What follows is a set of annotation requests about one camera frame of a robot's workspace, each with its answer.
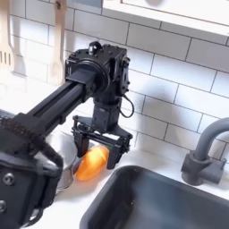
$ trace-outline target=wooden utensil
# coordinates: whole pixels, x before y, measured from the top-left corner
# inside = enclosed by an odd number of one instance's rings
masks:
[[[0,43],[0,68],[14,71],[15,53],[11,45],[10,35],[10,0],[0,0],[0,20],[2,41]]]
[[[51,82],[55,85],[64,83],[64,24],[67,11],[66,0],[55,1],[55,46],[51,64]]]

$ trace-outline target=pot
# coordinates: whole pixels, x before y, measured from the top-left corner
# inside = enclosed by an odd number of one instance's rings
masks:
[[[73,136],[61,131],[53,131],[47,136],[47,143],[51,145],[56,153],[60,154],[64,160],[64,169],[57,186],[57,194],[71,186],[74,180],[74,174],[81,160],[77,158],[77,148]],[[36,155],[36,158],[53,164],[53,162],[49,161],[40,153]]]

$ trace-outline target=gray faucet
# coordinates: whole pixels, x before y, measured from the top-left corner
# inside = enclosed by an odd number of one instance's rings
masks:
[[[229,118],[210,124],[200,136],[195,150],[187,154],[182,164],[182,179],[193,186],[203,183],[203,180],[219,184],[226,164],[212,160],[208,155],[213,140],[223,132],[229,131]]]

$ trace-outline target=carrot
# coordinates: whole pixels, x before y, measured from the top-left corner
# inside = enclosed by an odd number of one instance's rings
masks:
[[[76,178],[79,181],[87,181],[99,174],[107,164],[108,155],[109,150],[105,146],[91,148],[81,160]]]

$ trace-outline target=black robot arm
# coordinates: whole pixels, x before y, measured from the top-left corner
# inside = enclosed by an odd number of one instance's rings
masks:
[[[93,42],[89,49],[78,50],[66,60],[65,84],[57,91],[27,114],[0,119],[1,228],[32,225],[53,203],[63,160],[45,139],[88,98],[94,98],[93,117],[73,118],[78,157],[87,152],[89,140],[96,140],[111,147],[107,168],[113,169],[129,150],[132,136],[117,124],[122,97],[128,91],[129,61],[126,49]],[[110,139],[105,133],[119,138]],[[38,152],[55,165],[37,160]]]

